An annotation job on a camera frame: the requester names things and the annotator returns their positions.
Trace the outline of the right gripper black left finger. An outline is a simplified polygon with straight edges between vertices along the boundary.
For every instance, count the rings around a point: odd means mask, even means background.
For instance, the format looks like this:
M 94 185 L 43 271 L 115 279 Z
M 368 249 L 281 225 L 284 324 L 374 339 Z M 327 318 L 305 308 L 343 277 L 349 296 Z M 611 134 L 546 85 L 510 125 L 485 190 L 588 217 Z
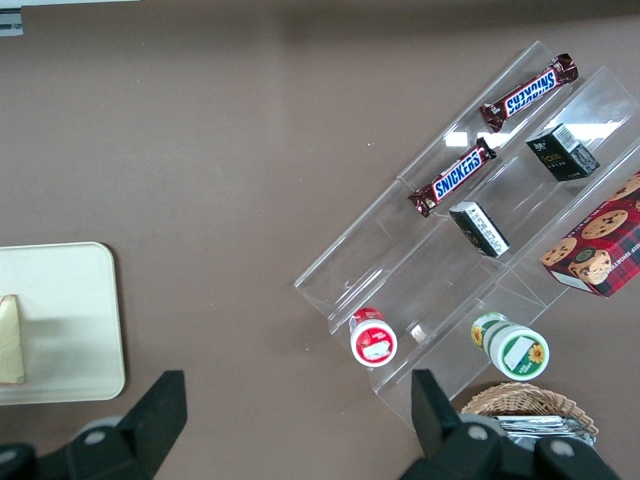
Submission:
M 3 479 L 152 479 L 187 422 L 185 375 L 164 372 L 114 426 L 95 426 L 39 457 L 27 443 L 1 446 Z

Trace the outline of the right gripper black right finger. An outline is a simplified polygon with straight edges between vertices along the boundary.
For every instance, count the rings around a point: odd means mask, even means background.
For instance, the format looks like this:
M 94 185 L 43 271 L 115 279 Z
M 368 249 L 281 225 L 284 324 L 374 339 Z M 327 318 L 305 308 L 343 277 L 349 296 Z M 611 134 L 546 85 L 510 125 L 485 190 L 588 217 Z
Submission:
M 429 369 L 412 372 L 411 415 L 423 457 L 404 479 L 616 479 L 618 475 L 584 442 L 538 440 L 532 451 L 495 429 L 460 419 Z

